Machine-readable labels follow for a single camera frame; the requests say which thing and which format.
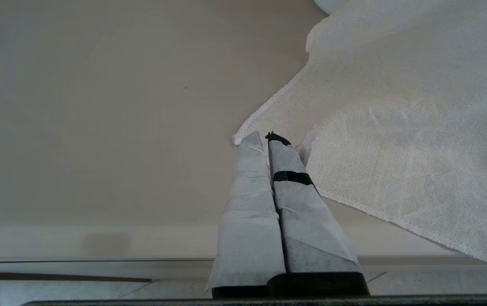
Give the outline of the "right gripper right finger wrapped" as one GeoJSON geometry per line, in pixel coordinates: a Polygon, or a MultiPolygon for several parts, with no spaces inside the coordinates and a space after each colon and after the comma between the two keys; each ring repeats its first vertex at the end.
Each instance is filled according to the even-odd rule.
{"type": "Polygon", "coordinates": [[[286,272],[267,287],[275,297],[364,297],[356,252],[290,141],[266,135],[286,272]]]}

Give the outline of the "right gripper left finger wrapped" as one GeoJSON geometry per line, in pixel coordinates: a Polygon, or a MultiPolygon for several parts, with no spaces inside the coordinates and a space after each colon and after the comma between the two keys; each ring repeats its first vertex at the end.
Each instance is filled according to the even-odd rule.
{"type": "Polygon", "coordinates": [[[268,282],[284,273],[282,234],[269,169],[261,137],[253,132],[238,147],[208,289],[213,298],[266,298],[268,282]]]}

